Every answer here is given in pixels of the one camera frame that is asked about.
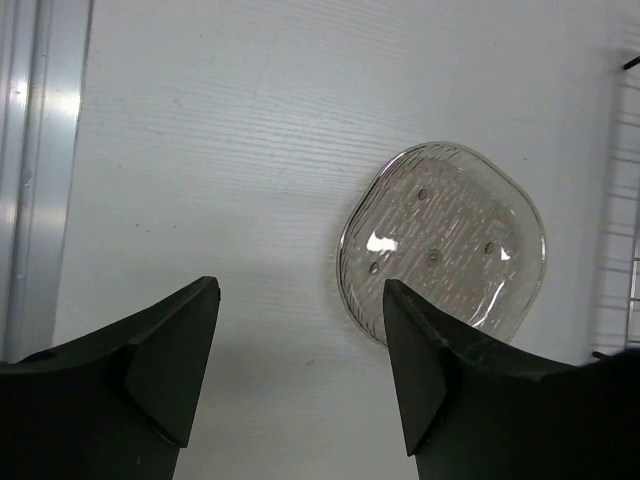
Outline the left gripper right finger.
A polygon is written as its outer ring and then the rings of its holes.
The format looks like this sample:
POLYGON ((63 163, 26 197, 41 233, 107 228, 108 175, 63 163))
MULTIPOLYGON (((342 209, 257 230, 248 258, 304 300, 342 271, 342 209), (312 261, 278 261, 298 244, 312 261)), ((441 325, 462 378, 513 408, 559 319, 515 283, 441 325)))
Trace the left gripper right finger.
POLYGON ((388 280, 383 316, 422 479, 635 479, 639 352, 574 366, 503 343, 388 280))

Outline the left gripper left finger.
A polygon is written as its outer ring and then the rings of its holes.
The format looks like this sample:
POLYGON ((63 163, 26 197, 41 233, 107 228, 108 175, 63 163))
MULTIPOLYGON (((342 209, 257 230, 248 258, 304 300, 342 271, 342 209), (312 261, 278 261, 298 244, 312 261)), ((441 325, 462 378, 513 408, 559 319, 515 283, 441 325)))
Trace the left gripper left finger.
POLYGON ((170 479, 190 439, 220 287, 160 302, 1 366, 5 479, 170 479))

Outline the clear glass plate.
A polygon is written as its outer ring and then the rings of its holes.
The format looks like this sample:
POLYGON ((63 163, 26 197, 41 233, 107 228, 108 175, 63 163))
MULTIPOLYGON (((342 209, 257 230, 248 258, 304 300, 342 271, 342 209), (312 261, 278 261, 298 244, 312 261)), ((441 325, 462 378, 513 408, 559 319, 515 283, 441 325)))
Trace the clear glass plate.
POLYGON ((381 345, 388 279, 509 342, 545 268, 544 225, 529 195, 484 155, 451 142, 415 145, 389 160, 349 215, 336 253, 342 302, 381 345))

